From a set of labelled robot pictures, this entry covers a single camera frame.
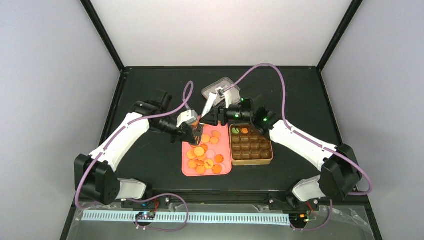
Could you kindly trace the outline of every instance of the pink cutting board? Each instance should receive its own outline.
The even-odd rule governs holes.
[[[198,177],[198,176],[216,176],[216,175],[226,175],[228,174],[233,165],[231,163],[231,150],[230,150],[230,136],[228,131],[228,125],[225,126],[211,126],[211,125],[205,125],[203,128],[203,134],[207,134],[210,137],[213,137],[212,131],[218,131],[221,133],[221,136],[219,137],[218,144],[212,144],[210,142],[205,143],[207,145],[207,152],[208,155],[207,159],[213,160],[214,165],[221,165],[222,171],[221,173],[215,174],[212,172],[212,169],[206,169],[204,174],[198,174],[196,172],[196,169],[189,168],[189,161],[190,159],[187,157],[187,152],[192,150],[193,148],[188,144],[187,142],[182,143],[182,173],[186,175],[187,177]],[[224,157],[224,161],[222,163],[216,163],[215,162],[215,155],[221,154]]]

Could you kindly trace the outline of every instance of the purple cable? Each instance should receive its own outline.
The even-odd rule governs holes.
[[[151,197],[151,198],[146,199],[146,200],[136,200],[136,199],[132,199],[132,198],[128,198],[127,200],[134,202],[134,203],[142,204],[142,203],[150,202],[153,199],[157,199],[157,198],[160,198],[160,197],[163,197],[163,196],[173,196],[173,197],[176,197],[176,198],[178,198],[182,201],[182,203],[185,206],[186,212],[187,212],[187,215],[185,216],[184,223],[180,227],[177,227],[175,229],[163,229],[163,228],[157,228],[157,227],[152,227],[152,226],[144,226],[143,228],[151,229],[151,230],[157,230],[157,231],[161,231],[161,232],[168,232],[168,233],[176,232],[176,231],[183,229],[187,225],[187,222],[189,221],[189,206],[187,205],[186,201],[182,197],[180,197],[176,194],[173,194],[173,193],[164,193],[164,194],[159,194],[157,196]],[[137,225],[137,228],[140,227],[140,225],[139,225],[139,219],[140,218],[141,217],[137,217],[137,219],[135,220],[135,225]]]
[[[333,201],[330,199],[330,212],[328,213],[328,217],[323,224],[321,224],[317,227],[314,227],[314,228],[310,228],[310,229],[300,229],[300,228],[296,228],[295,226],[293,226],[292,223],[290,223],[290,227],[293,230],[298,230],[298,231],[301,231],[301,232],[310,232],[310,231],[315,231],[315,230],[321,229],[321,228],[325,227],[330,222],[332,211],[333,211]]]
[[[226,90],[230,90],[232,89],[234,86],[236,86],[237,84],[239,84],[243,79],[245,79],[245,77],[250,74],[253,70],[259,68],[259,67],[263,67],[263,66],[267,66],[267,67],[271,67],[273,68],[278,76],[279,79],[281,80],[281,85],[282,85],[282,107],[281,107],[281,115],[282,115],[282,120],[285,124],[285,126],[289,129],[292,130],[292,127],[289,126],[289,124],[287,123],[287,119],[286,119],[286,84],[284,82],[284,78],[283,75],[281,74],[280,70],[278,69],[278,67],[274,66],[271,63],[260,63],[258,65],[253,66],[251,69],[249,69],[245,74],[243,74],[243,76],[240,77],[239,80],[237,80],[234,84],[230,85]],[[315,142],[314,140],[310,139],[309,137],[297,132],[297,131],[293,131],[293,133],[297,134],[298,136],[300,136],[301,138],[305,139],[306,141],[310,142],[311,144],[314,144],[315,146],[319,147],[319,148],[323,148],[323,146],[321,144],[319,144],[318,142]],[[371,191],[373,190],[373,182],[371,181],[371,178],[368,176],[367,173],[365,173],[365,171],[359,167],[356,163],[354,163],[352,160],[350,160],[349,158],[343,156],[342,154],[333,151],[327,147],[323,148],[325,151],[330,152],[334,155],[336,155],[337,157],[345,160],[346,162],[348,162],[349,164],[351,164],[356,170],[358,170],[363,177],[368,181],[368,185],[369,185],[369,189],[367,191],[361,191],[361,192],[350,192],[349,195],[353,195],[353,196],[363,196],[363,195],[367,195],[369,193],[371,193]]]
[[[176,112],[178,112],[180,109],[182,109],[185,105],[187,105],[187,102],[190,100],[190,98],[192,97],[192,93],[193,93],[193,88],[195,87],[195,85],[194,85],[194,83],[192,82],[192,81],[189,81],[189,82],[187,82],[187,84],[185,85],[185,88],[184,88],[184,93],[187,91],[187,88],[188,88],[188,86],[191,86],[191,88],[190,88],[190,92],[188,93],[188,96],[187,96],[187,98],[185,98],[183,101],[182,101],[182,104],[179,106],[179,107],[177,107],[177,108],[175,108],[174,110],[172,110],[172,111],[169,111],[169,112],[165,112],[165,113],[162,113],[162,114],[157,114],[157,115],[150,115],[150,116],[142,116],[142,117],[139,117],[139,118],[137,118],[137,119],[134,119],[134,120],[132,120],[132,121],[130,121],[129,123],[128,123],[128,126],[129,125],[131,125],[131,124],[133,124],[133,123],[135,123],[135,122],[138,122],[138,121],[140,121],[140,120],[143,120],[143,119],[154,119],[154,118],[161,118],[161,117],[166,117],[166,116],[169,116],[169,115],[172,115],[172,114],[174,114],[174,113],[176,113]],[[108,149],[108,147],[111,145],[111,143],[112,143],[112,141],[113,140],[115,140],[116,138],[117,138],[117,136],[120,134],[120,133],[122,133],[122,131],[123,130],[125,130],[126,129],[126,127],[125,126],[123,126],[123,127],[121,127],[121,129],[119,129],[111,138],[110,138],[110,140],[106,143],[106,145],[104,146],[104,150],[107,150]],[[94,165],[96,164],[96,162],[99,160],[99,158],[100,158],[100,156],[102,155],[103,153],[101,152],[101,153],[99,153],[98,155],[97,155],[97,157],[95,157],[95,159],[90,163],[90,165],[87,167],[87,170],[85,170],[85,172],[84,172],[84,175],[82,175],[82,178],[81,178],[81,181],[79,181],[79,184],[78,184],[78,187],[76,188],[76,193],[75,193],[75,206],[77,207],[77,208],[79,208],[79,209],[86,209],[86,208],[88,208],[88,207],[90,207],[90,206],[92,206],[92,205],[94,205],[94,204],[96,204],[97,202],[96,201],[94,201],[94,202],[92,202],[92,203],[90,203],[90,204],[88,204],[88,205],[86,205],[86,206],[81,206],[80,205],[80,193],[81,193],[81,189],[83,188],[83,185],[84,185],[84,182],[86,181],[86,178],[87,178],[87,176],[89,175],[89,172],[91,171],[91,169],[94,167]]]

